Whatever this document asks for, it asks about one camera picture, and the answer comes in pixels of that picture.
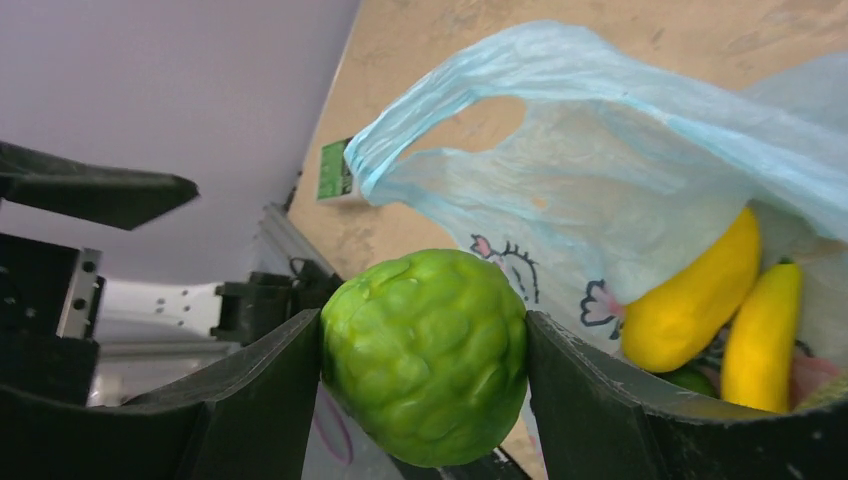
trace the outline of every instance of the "yellow squash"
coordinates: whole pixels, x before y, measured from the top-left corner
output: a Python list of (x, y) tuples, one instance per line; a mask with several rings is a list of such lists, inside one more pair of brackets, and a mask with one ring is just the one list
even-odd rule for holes
[(654, 373), (676, 370), (694, 358), (751, 290), (761, 250), (757, 219), (745, 208), (691, 265), (626, 307), (624, 355)]
[(767, 412), (789, 411), (801, 281), (801, 268), (783, 261), (760, 277), (742, 303), (724, 350), (722, 400)]

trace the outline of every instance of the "bag handle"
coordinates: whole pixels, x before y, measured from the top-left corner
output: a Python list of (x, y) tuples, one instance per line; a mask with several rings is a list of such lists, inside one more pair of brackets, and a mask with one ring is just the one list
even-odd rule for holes
[[(569, 59), (570, 70), (563, 68), (562, 58)], [(591, 70), (593, 65), (587, 62), (621, 65), (628, 60), (584, 27), (540, 20), (505, 29), (454, 54), (416, 82), (351, 140), (345, 159), (363, 196), (371, 200), (377, 182), (410, 145), (480, 100), (497, 96), (556, 100), (551, 98), (552, 84), (563, 87), (559, 100), (597, 97), (598, 92), (587, 91), (579, 78)], [(640, 65), (633, 62), (632, 68)], [(606, 82), (604, 96), (626, 94), (626, 85), (616, 80)], [(598, 85), (596, 78), (592, 81)], [(446, 151), (417, 152), (409, 160)]]

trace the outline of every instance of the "wall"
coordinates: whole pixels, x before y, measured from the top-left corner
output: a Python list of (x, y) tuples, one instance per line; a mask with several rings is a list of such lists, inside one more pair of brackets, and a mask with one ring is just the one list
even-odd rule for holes
[(295, 181), (359, 0), (3, 0), (0, 139), (183, 175), (134, 232), (5, 203), (0, 231), (105, 252), (107, 274), (238, 279)]

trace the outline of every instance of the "green label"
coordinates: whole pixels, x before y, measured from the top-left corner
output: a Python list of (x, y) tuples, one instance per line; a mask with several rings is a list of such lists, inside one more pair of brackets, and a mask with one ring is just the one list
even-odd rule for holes
[(353, 191), (353, 175), (344, 161), (344, 149), (351, 140), (339, 140), (321, 148), (318, 200), (347, 195)]

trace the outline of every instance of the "wooden board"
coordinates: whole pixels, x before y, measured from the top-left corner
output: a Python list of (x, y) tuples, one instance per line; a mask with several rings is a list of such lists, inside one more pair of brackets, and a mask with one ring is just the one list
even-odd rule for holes
[[(363, 0), (289, 213), (342, 276), (415, 250), (455, 245), (441, 228), (403, 205), (316, 204), (321, 146), (357, 133), (457, 50), (538, 19), (588, 26), (639, 60), (731, 89), (848, 50), (848, 1), (843, 0)], [(410, 151), (494, 147), (520, 124), (522, 113), (514, 100), (483, 102), (431, 131)], [(533, 478), (544, 478), (521, 422), (504, 447)]]

